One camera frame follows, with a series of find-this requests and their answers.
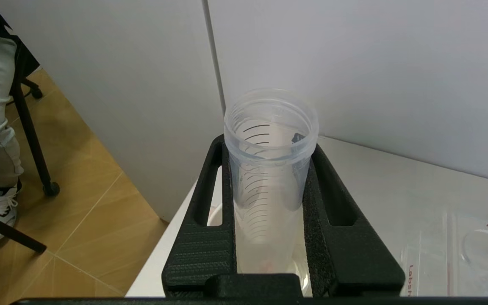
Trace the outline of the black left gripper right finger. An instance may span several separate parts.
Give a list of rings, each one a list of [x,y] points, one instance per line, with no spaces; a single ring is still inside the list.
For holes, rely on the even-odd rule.
[[[314,297],[398,297],[405,274],[317,145],[302,212]]]

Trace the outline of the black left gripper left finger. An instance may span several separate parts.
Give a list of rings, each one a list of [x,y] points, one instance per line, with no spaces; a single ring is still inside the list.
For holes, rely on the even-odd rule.
[[[206,222],[217,170],[222,170],[222,224]],[[216,137],[161,273],[167,297],[301,298],[296,274],[239,274],[229,153]]]

